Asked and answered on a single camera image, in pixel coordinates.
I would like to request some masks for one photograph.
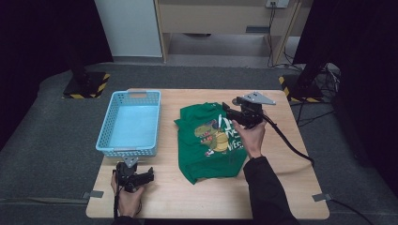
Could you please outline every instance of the metal bracket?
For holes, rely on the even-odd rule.
[[[127,167],[131,168],[138,162],[137,157],[123,157],[123,161],[126,163]]]
[[[93,198],[102,198],[102,195],[103,195],[103,191],[91,190],[90,193],[88,193],[88,192],[83,192],[83,194],[82,194],[82,199],[88,200],[88,199],[90,199],[90,197],[93,197]]]
[[[258,104],[267,104],[267,105],[276,105],[276,101],[269,99],[268,97],[263,96],[261,93],[254,91],[248,95],[243,96],[246,100],[252,103]]]
[[[315,202],[320,202],[320,201],[329,201],[332,200],[333,198],[331,197],[331,194],[320,193],[317,195],[313,195],[313,199]]]

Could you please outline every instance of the gray carpet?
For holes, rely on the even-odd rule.
[[[129,87],[281,89],[278,76],[292,70],[229,67],[164,67],[100,64],[90,71],[111,74],[102,96],[63,99],[71,74],[55,75],[41,84],[38,98],[0,152],[0,198],[80,199],[94,185],[102,153],[95,149],[101,123],[114,91]],[[299,106],[293,106],[298,114]],[[332,110],[329,104],[304,105],[301,118]],[[300,128],[325,193],[362,212],[374,224],[398,224],[398,201],[372,168],[363,168],[333,114]],[[330,217],[301,224],[366,224],[342,206],[328,202]],[[0,224],[110,224],[91,219],[85,205],[0,204]],[[206,221],[206,224],[249,224],[250,221]],[[204,221],[154,220],[145,224],[203,224]]]

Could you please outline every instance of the wooden table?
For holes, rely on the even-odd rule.
[[[143,209],[138,218],[252,218],[248,185],[241,171],[233,178],[205,179],[192,185],[178,168],[177,126],[179,110],[192,104],[223,101],[232,105],[237,96],[253,90],[159,89],[161,90],[161,124],[158,154],[140,158],[138,173],[154,168],[155,180],[146,186]],[[290,106],[282,91],[259,91],[276,101],[263,105],[268,116],[278,124],[287,139],[307,155]],[[293,153],[273,130],[266,126],[263,143],[265,155],[278,175],[293,215],[302,219],[325,219],[329,209],[325,202],[314,202],[313,195],[321,193],[311,163]],[[86,214],[91,218],[112,218],[114,193],[111,188],[112,170],[117,158],[104,158],[94,190],[104,191],[102,198],[90,198]]]

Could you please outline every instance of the sleeve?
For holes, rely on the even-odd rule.
[[[140,225],[137,219],[132,217],[117,217],[112,225]]]
[[[283,186],[266,157],[250,159],[243,171],[249,184],[254,224],[297,225]]]

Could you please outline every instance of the gray floor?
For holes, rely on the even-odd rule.
[[[291,38],[286,51],[294,55],[298,43]],[[102,154],[93,149],[108,99],[128,87],[280,89],[278,76],[294,72],[267,68],[268,47],[261,36],[193,37],[177,35],[169,59],[118,58],[114,64],[89,69],[112,74],[98,99],[62,99],[70,73],[42,83],[38,99],[6,147],[0,152],[0,198],[58,197],[79,199],[96,179]],[[224,80],[221,85],[209,82]],[[299,106],[292,106],[295,116]],[[304,105],[301,118],[332,111],[329,104]],[[373,168],[354,159],[333,114],[301,127],[301,136],[325,193],[354,207],[374,224],[398,224],[398,201]],[[326,220],[301,224],[366,224],[350,210],[328,202]],[[110,219],[86,217],[85,205],[0,204],[0,224],[110,224]],[[248,221],[159,221],[145,224],[249,224]]]

